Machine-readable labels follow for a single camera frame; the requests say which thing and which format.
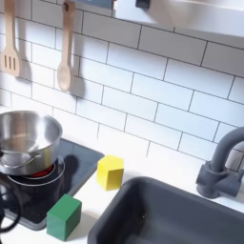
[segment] toy block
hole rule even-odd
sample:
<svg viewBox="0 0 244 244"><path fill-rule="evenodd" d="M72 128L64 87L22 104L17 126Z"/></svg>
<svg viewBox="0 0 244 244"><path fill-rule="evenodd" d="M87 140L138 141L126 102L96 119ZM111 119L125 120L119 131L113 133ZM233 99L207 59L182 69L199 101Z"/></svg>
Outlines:
<svg viewBox="0 0 244 244"><path fill-rule="evenodd" d="M124 160L106 155L98 161L96 182L105 191L116 190L121 187L123 173Z"/></svg>

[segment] white subway tile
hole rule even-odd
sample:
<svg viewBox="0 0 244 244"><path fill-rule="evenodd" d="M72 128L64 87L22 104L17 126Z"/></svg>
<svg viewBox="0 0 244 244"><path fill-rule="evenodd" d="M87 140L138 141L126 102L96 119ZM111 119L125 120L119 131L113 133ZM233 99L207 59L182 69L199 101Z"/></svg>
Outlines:
<svg viewBox="0 0 244 244"><path fill-rule="evenodd" d="M31 81L15 78L12 75L0 71L0 88L31 97Z"/></svg>
<svg viewBox="0 0 244 244"><path fill-rule="evenodd" d="M100 125L98 142L106 153L138 155L145 157L149 147L147 140Z"/></svg>
<svg viewBox="0 0 244 244"><path fill-rule="evenodd" d="M227 98L234 77L226 73L211 71L195 65L170 59L165 73L165 81Z"/></svg>
<svg viewBox="0 0 244 244"><path fill-rule="evenodd" d="M4 0L0 1L0 12L5 12ZM24 19L31 19L31 0L15 0L15 15Z"/></svg>
<svg viewBox="0 0 244 244"><path fill-rule="evenodd" d="M125 132L177 149L181 132L128 115Z"/></svg>
<svg viewBox="0 0 244 244"><path fill-rule="evenodd" d="M236 77L234 79L234 83L232 86L229 99L244 104L243 91L244 91L244 79Z"/></svg>
<svg viewBox="0 0 244 244"><path fill-rule="evenodd" d="M76 113L80 116L89 118L107 126L124 130L126 114L99 104L79 99L77 101Z"/></svg>
<svg viewBox="0 0 244 244"><path fill-rule="evenodd" d="M183 112L162 104L158 105L155 121L182 132L190 133L207 140L213 140L218 123L211 119Z"/></svg>
<svg viewBox="0 0 244 244"><path fill-rule="evenodd" d="M204 160L211 160L216 146L217 145L213 142L183 133L179 150ZM232 150L227 159L226 167L236 171L240 165L242 157L243 152Z"/></svg>
<svg viewBox="0 0 244 244"><path fill-rule="evenodd" d="M39 103L28 99L24 96L12 94L11 95L11 107L14 110L25 111L37 111L52 115L52 107L43 103Z"/></svg>
<svg viewBox="0 0 244 244"><path fill-rule="evenodd" d="M61 123L64 137L83 144L96 142L98 123L58 109L53 109L53 117Z"/></svg>
<svg viewBox="0 0 244 244"><path fill-rule="evenodd" d="M72 35L72 50L73 54L87 57L98 62L106 63L108 42L91 38L89 36L76 34ZM57 30L56 48L62 48L62 31Z"/></svg>
<svg viewBox="0 0 244 244"><path fill-rule="evenodd" d="M80 76L125 92L129 92L132 86L132 72L85 58L80 59Z"/></svg>
<svg viewBox="0 0 244 244"><path fill-rule="evenodd" d="M227 133L233 131L234 129L236 129L236 127L220 123L217 129L214 142L218 143ZM234 148L244 152L244 142L240 142Z"/></svg>
<svg viewBox="0 0 244 244"><path fill-rule="evenodd" d="M73 31L81 33L83 11L76 10L73 16ZM34 21L63 28L62 7L56 4L50 4L39 0L33 1L32 18Z"/></svg>
<svg viewBox="0 0 244 244"><path fill-rule="evenodd" d="M115 89L105 87L103 104L130 114L154 120L156 103Z"/></svg>
<svg viewBox="0 0 244 244"><path fill-rule="evenodd" d="M0 113L4 113L4 112L9 112L10 108L4 107L0 105Z"/></svg>
<svg viewBox="0 0 244 244"><path fill-rule="evenodd" d="M183 133L179 150L204 160L211 160L216 146L217 145L213 142Z"/></svg>
<svg viewBox="0 0 244 244"><path fill-rule="evenodd" d="M233 171L238 171L243 158L243 152L231 150L225 166Z"/></svg>
<svg viewBox="0 0 244 244"><path fill-rule="evenodd" d="M54 70L22 61L22 78L53 88Z"/></svg>
<svg viewBox="0 0 244 244"><path fill-rule="evenodd" d="M15 45L17 50L19 51L21 59L31 61L31 43L16 38ZM0 34L0 52L2 52L5 47L6 36L4 34Z"/></svg>
<svg viewBox="0 0 244 244"><path fill-rule="evenodd" d="M32 98L55 108L75 113L76 97L61 91L33 83Z"/></svg>
<svg viewBox="0 0 244 244"><path fill-rule="evenodd" d="M55 47L55 28L24 19L16 19L16 37L50 48Z"/></svg>
<svg viewBox="0 0 244 244"><path fill-rule="evenodd" d="M219 141L228 133L231 132L232 130L236 129L235 126L229 126L223 123L219 124L219 127L217 129L217 133L214 139L214 142L219 143Z"/></svg>
<svg viewBox="0 0 244 244"><path fill-rule="evenodd" d="M61 61L61 51L49 49L39 45L32 44L32 62L54 70L57 70ZM72 73L78 76L79 58L71 57Z"/></svg>
<svg viewBox="0 0 244 244"><path fill-rule="evenodd" d="M190 112L237 127L244 125L244 105L197 91L193 95Z"/></svg>
<svg viewBox="0 0 244 244"><path fill-rule="evenodd" d="M244 49L243 37L240 36L225 35L225 34L218 34L218 33L212 33L212 32L200 31L200 30L181 29L181 28L175 28L174 32Z"/></svg>
<svg viewBox="0 0 244 244"><path fill-rule="evenodd" d="M58 4L63 4L63 2L64 2L64 0L57 0ZM77 2L77 3L75 3L75 6L78 10L85 10L85 11L90 11L90 12L94 12L94 13L99 13L102 15L112 16L112 10L97 7L95 5Z"/></svg>
<svg viewBox="0 0 244 244"><path fill-rule="evenodd" d="M190 155L186 155L182 152L169 149L163 146L160 146L158 144L152 143L149 147L149 154L148 158L151 160L160 160L161 162L167 162L169 165L172 165L173 169L178 169L178 167L185 167L182 162L188 162L191 167L189 167L189 171L195 170L195 175L199 173L200 167L202 164L204 164L204 160L192 157Z"/></svg>
<svg viewBox="0 0 244 244"><path fill-rule="evenodd" d="M141 26L84 12L83 33L132 48L137 48Z"/></svg>
<svg viewBox="0 0 244 244"><path fill-rule="evenodd" d="M196 192L195 180L200 167L205 163L203 160L152 142L150 143L148 158L150 167L148 167L147 174L152 177L158 175L163 178L165 183L184 189L184 191ZM186 167L188 174L195 175L195 177L188 177L182 173L186 170Z"/></svg>
<svg viewBox="0 0 244 244"><path fill-rule="evenodd" d="M161 23L156 23L156 24L151 23L150 24L150 23L144 23L144 22L140 23L139 22L138 24L141 24L143 26L148 26L148 27L153 27L153 28L161 29L163 31L171 31L171 32L173 32L173 26L166 26L166 25L163 25Z"/></svg>
<svg viewBox="0 0 244 244"><path fill-rule="evenodd" d="M110 43L108 64L163 79L166 58Z"/></svg>
<svg viewBox="0 0 244 244"><path fill-rule="evenodd" d="M0 89L0 104L11 107L11 93Z"/></svg>
<svg viewBox="0 0 244 244"><path fill-rule="evenodd" d="M139 49L200 65L206 41L142 27Z"/></svg>
<svg viewBox="0 0 244 244"><path fill-rule="evenodd" d="M55 75L55 88L60 90L57 76ZM69 94L73 94L79 97L83 97L95 103L102 102L103 86L96 84L89 80L74 77L71 81L70 90L67 91Z"/></svg>
<svg viewBox="0 0 244 244"><path fill-rule="evenodd" d="M208 43L202 66L217 71L244 76L244 51L215 43Z"/></svg>
<svg viewBox="0 0 244 244"><path fill-rule="evenodd" d="M133 77L132 93L182 110L189 108L193 96L192 90L140 74L135 74Z"/></svg>

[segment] sink basin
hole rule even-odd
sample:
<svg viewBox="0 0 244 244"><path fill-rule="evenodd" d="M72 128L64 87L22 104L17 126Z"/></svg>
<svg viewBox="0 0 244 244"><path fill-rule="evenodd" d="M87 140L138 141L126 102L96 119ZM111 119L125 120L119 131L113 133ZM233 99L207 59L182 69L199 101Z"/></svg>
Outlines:
<svg viewBox="0 0 244 244"><path fill-rule="evenodd" d="M244 214L137 177L97 220L88 244L243 244Z"/></svg>

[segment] saucepan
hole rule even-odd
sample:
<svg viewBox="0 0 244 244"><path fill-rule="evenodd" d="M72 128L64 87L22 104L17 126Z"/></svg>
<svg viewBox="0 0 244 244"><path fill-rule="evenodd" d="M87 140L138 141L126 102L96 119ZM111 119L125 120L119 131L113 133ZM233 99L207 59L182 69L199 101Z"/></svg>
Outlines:
<svg viewBox="0 0 244 244"><path fill-rule="evenodd" d="M58 157L59 122L39 112L0 114L0 172L29 175L50 167Z"/></svg>

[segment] black cooktop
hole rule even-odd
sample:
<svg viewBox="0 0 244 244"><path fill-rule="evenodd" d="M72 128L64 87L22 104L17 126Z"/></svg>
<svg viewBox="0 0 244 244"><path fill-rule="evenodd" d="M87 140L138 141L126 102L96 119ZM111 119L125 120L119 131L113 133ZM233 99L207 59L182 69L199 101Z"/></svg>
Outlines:
<svg viewBox="0 0 244 244"><path fill-rule="evenodd" d="M46 227L49 209L64 193L74 195L96 170L101 152L79 146L62 139L59 157L53 166L40 174L8 176L0 173L0 179L11 184L20 195L22 217L20 224L38 231ZM5 197L6 217L16 217L16 205L10 196Z"/></svg>

